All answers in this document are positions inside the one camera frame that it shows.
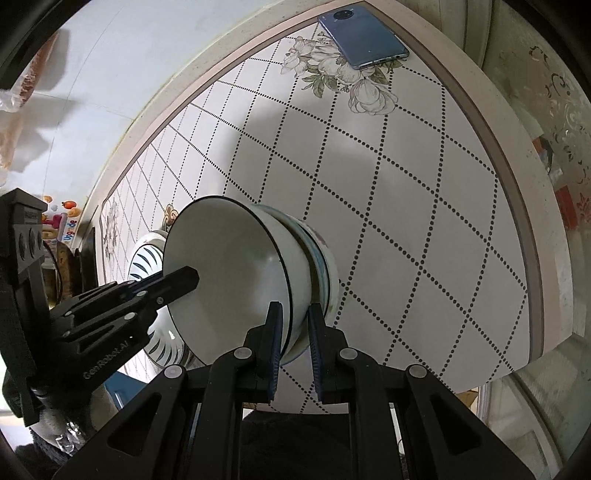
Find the brown border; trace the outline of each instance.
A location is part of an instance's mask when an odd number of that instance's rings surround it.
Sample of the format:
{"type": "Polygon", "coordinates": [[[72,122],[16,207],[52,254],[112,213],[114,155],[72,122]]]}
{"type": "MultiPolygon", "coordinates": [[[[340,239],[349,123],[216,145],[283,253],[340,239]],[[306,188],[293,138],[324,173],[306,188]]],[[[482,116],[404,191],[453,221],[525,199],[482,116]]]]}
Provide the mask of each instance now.
{"type": "MultiPolygon", "coordinates": [[[[473,127],[476,135],[480,139],[487,155],[489,156],[491,163],[495,169],[495,172],[499,178],[499,182],[503,188],[503,192],[505,197],[509,200],[509,208],[513,215],[513,220],[516,226],[517,235],[519,238],[519,243],[521,245],[521,252],[524,259],[524,266],[525,266],[525,276],[526,276],[526,285],[527,285],[527,292],[528,292],[528,308],[529,308],[529,318],[530,318],[530,352],[529,352],[529,362],[539,358],[542,355],[543,348],[544,348],[544,309],[543,309],[543,288],[542,288],[542,277],[540,271],[540,259],[538,256],[538,251],[535,244],[535,238],[533,229],[531,226],[530,217],[527,213],[525,202],[521,191],[517,185],[517,181],[513,174],[513,171],[509,165],[507,157],[503,152],[499,142],[497,141],[496,137],[494,136],[490,126],[482,116],[480,110],[476,107],[472,99],[468,96],[464,88],[458,83],[458,81],[453,77],[453,75],[439,62],[437,58],[433,56],[433,54],[418,40],[416,39],[410,32],[408,32],[402,25],[397,23],[391,17],[384,14],[381,10],[377,7],[371,5],[368,2],[362,1],[358,2],[360,4],[364,4],[367,9],[372,11],[384,24],[389,26],[396,34],[400,37],[400,39],[405,42],[409,48],[416,54],[423,62],[431,69],[431,71],[439,78],[441,83],[447,88],[451,96],[454,98],[464,115],[466,116],[467,120],[473,127]]],[[[109,190],[108,194],[104,198],[103,202],[100,206],[100,211],[104,208],[104,205],[108,198],[111,197],[115,189],[119,186],[121,180],[129,169],[133,166],[134,162],[140,157],[140,155],[145,151],[145,149],[149,146],[149,144],[154,140],[154,138],[165,128],[168,123],[179,112],[181,112],[193,99],[199,96],[204,90],[206,90],[212,83],[217,81],[221,78],[224,74],[232,70],[236,65],[239,65],[241,62],[246,60],[247,58],[251,57],[255,53],[259,52],[263,48],[269,46],[270,44],[284,38],[291,33],[294,33],[301,28],[304,28],[308,25],[312,25],[316,22],[316,18],[309,18],[307,20],[302,21],[296,25],[292,25],[291,27],[286,28],[282,32],[274,35],[271,38],[266,39],[256,47],[250,49],[240,57],[238,57],[235,61],[231,62],[231,64],[227,65],[225,68],[214,74],[210,79],[206,80],[194,93],[192,93],[179,107],[177,107],[168,117],[163,121],[163,123],[155,129],[154,133],[150,135],[150,137],[144,142],[142,147],[138,149],[137,153],[133,156],[132,160],[129,164],[125,167],[123,172],[119,175],[117,181],[114,183],[113,187],[109,190]]],[[[103,231],[102,220],[99,215],[99,226],[101,229],[101,236],[103,231]]],[[[106,275],[105,272],[105,260],[104,260],[104,253],[103,249],[101,249],[101,255],[103,257],[103,274],[106,275]]]]}

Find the camera lens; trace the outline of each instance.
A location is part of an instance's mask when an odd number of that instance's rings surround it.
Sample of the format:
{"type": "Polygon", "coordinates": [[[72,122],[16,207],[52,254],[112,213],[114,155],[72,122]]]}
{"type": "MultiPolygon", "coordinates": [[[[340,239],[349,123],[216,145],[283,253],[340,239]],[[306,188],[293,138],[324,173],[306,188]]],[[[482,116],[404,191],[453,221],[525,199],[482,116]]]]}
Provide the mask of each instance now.
{"type": "Polygon", "coordinates": [[[333,15],[336,20],[344,20],[345,18],[350,18],[352,16],[353,12],[351,10],[339,10],[333,15]]]}

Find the diamond pattern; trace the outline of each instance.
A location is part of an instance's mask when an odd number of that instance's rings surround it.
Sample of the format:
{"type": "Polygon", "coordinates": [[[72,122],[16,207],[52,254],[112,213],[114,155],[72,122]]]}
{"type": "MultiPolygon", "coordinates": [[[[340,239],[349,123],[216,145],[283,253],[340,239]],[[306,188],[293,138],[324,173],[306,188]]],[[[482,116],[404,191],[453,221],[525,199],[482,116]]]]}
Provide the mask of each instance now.
{"type": "MultiPolygon", "coordinates": [[[[101,215],[103,237],[114,239],[107,280],[125,279],[134,243],[161,228],[169,203],[181,211],[224,194],[304,218],[324,238],[341,282],[330,322],[378,362],[424,364],[455,391],[523,366],[530,318],[519,238],[462,109],[413,53],[383,85],[398,96],[387,116],[353,113],[350,86],[319,98],[303,90],[310,72],[281,74],[299,35],[322,38],[311,25],[234,67],[129,168],[101,215]]],[[[128,373],[148,381],[140,357],[128,373]]],[[[260,409],[346,411],[320,405],[311,382],[305,352],[260,409]]]]}

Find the smartphone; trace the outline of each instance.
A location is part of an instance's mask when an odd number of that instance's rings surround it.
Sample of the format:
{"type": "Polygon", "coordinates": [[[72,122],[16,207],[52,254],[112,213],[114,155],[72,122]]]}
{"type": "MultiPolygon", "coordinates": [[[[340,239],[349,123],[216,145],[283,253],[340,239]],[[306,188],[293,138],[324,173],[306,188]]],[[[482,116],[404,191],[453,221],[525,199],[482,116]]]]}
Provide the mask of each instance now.
{"type": "Polygon", "coordinates": [[[318,22],[356,70],[408,57],[396,35],[362,5],[333,10],[318,17],[318,22]]]}

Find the black cable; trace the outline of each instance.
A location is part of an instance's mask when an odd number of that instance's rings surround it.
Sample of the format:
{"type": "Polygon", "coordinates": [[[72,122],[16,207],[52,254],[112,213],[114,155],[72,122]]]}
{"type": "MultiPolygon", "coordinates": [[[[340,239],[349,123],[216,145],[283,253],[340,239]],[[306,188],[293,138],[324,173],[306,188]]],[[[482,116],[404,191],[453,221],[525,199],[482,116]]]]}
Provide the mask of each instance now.
{"type": "Polygon", "coordinates": [[[50,246],[49,246],[49,245],[47,245],[47,242],[46,242],[45,240],[43,240],[43,245],[45,245],[45,249],[46,249],[46,250],[49,252],[49,254],[51,255],[51,259],[53,260],[53,264],[56,266],[57,278],[58,278],[58,280],[60,281],[60,288],[59,288],[59,290],[58,290],[58,293],[57,293],[57,298],[56,298],[56,305],[57,305],[58,303],[60,303],[60,302],[61,302],[61,297],[62,297],[62,295],[63,295],[63,293],[64,293],[64,283],[63,283],[63,281],[62,281],[62,279],[61,279],[61,273],[60,273],[60,269],[59,269],[59,267],[57,266],[57,260],[56,260],[56,256],[53,254],[53,252],[51,251],[51,248],[50,248],[50,246]]]}

